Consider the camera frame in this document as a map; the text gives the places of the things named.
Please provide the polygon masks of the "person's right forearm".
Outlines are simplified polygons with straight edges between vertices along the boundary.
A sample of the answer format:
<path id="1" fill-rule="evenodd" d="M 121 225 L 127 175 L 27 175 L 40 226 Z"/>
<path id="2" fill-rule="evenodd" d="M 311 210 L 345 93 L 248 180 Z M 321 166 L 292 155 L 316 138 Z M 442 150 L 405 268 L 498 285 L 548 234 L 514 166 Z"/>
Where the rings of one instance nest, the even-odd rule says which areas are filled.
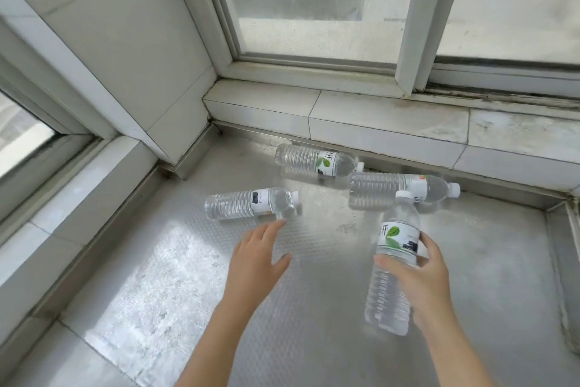
<path id="1" fill-rule="evenodd" d="M 453 310 L 415 310 L 440 387 L 495 387 Z"/>

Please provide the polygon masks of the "small white window frame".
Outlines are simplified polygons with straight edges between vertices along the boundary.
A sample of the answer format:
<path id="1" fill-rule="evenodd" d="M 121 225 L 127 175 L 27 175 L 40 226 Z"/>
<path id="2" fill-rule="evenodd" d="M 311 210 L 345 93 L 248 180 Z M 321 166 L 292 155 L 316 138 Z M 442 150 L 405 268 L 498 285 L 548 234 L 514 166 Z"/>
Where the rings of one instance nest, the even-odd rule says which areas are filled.
<path id="1" fill-rule="evenodd" d="M 24 26 L 49 31 L 25 0 L 0 0 L 0 226 L 14 223 L 84 149 L 117 134 Z"/>

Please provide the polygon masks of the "person's left forearm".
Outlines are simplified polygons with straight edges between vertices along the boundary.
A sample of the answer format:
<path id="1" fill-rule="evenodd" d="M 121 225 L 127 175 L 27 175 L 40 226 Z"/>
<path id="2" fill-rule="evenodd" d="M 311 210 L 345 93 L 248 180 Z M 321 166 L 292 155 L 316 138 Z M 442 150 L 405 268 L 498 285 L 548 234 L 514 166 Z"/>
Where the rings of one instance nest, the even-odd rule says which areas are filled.
<path id="1" fill-rule="evenodd" d="M 174 387 L 227 387 L 237 347 L 258 306 L 223 298 Z"/>

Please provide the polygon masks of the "water bottle orange label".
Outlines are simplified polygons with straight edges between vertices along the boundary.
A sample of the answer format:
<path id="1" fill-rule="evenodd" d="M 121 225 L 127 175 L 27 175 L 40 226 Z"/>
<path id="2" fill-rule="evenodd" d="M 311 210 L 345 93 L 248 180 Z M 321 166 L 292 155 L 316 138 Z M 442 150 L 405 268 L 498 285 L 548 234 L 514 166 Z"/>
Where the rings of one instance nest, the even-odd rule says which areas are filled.
<path id="1" fill-rule="evenodd" d="M 401 190 L 414 195 L 415 203 L 436 206 L 447 199 L 460 196 L 460 184 L 423 174 L 395 174 L 384 172 L 353 172 L 349 176 L 348 204 L 356 210 L 379 210 L 395 202 Z"/>

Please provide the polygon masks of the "white tiled window ledge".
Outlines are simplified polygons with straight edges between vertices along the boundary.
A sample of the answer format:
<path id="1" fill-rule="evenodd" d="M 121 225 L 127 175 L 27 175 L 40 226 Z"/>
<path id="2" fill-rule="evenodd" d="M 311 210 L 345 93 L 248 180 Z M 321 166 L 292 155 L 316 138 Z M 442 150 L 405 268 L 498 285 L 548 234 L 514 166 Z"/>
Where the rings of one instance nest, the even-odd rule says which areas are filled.
<path id="1" fill-rule="evenodd" d="M 221 80 L 211 117 L 580 198 L 580 120 Z"/>

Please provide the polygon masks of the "person's right hand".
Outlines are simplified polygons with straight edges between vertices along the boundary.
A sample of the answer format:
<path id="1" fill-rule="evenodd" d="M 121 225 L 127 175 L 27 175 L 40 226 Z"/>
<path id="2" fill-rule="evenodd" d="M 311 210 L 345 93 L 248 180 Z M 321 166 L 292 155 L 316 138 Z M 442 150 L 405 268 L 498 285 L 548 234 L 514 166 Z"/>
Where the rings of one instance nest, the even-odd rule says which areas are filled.
<path id="1" fill-rule="evenodd" d="M 415 281 L 402 285 L 402 290 L 414 310 L 453 310 L 449 273 L 439 245 L 424 232 L 420 233 L 421 243 L 426 247 L 428 258 L 423 258 L 415 269 Z M 375 254 L 373 257 L 388 257 Z"/>

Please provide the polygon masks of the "water bottle dark label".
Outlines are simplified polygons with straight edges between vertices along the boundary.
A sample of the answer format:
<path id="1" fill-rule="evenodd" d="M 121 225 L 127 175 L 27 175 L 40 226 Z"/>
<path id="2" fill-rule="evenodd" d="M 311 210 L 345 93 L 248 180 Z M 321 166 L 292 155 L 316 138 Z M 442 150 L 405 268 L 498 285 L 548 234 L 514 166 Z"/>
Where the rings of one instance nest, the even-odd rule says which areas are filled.
<path id="1" fill-rule="evenodd" d="M 208 196 L 204 204 L 206 216 L 215 221 L 259 216 L 283 219 L 300 207 L 299 191 L 291 192 L 283 187 L 214 194 Z"/>

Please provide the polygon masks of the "large white window frame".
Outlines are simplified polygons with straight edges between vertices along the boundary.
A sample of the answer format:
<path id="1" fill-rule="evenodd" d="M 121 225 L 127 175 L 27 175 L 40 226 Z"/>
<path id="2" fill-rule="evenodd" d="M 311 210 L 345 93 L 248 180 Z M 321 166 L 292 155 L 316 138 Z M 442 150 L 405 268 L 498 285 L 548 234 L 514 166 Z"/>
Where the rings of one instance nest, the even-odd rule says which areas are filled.
<path id="1" fill-rule="evenodd" d="M 185 0 L 219 76 L 580 102 L 580 0 Z"/>

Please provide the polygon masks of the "water bottle green leaf label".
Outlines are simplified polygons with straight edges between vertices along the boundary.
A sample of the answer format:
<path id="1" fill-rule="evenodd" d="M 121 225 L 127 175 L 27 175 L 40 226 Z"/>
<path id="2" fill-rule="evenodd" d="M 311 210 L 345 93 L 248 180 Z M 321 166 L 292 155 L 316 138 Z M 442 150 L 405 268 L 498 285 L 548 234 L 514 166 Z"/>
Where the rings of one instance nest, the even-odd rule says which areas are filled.
<path id="1" fill-rule="evenodd" d="M 301 172 L 332 178 L 348 177 L 363 172 L 365 163 L 344 152 L 280 144 L 275 152 L 277 165 Z"/>
<path id="2" fill-rule="evenodd" d="M 415 196 L 407 190 L 395 194 L 394 204 L 383 213 L 375 254 L 417 267 L 419 246 L 419 213 Z M 397 278 L 373 264 L 368 295 L 366 321 L 384 331 L 404 336 L 408 333 L 411 304 Z"/>

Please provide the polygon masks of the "person's left hand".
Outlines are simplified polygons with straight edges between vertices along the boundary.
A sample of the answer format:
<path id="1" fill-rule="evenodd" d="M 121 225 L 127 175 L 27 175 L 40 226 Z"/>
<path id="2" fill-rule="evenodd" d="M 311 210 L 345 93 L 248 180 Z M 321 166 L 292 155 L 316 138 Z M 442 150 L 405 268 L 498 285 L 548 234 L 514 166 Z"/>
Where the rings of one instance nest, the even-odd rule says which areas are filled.
<path id="1" fill-rule="evenodd" d="M 279 279 L 272 279 L 270 267 L 274 243 L 285 226 L 281 219 L 265 223 L 244 234 L 236 245 L 230 264 L 223 298 L 241 299 L 259 305 L 271 293 Z"/>

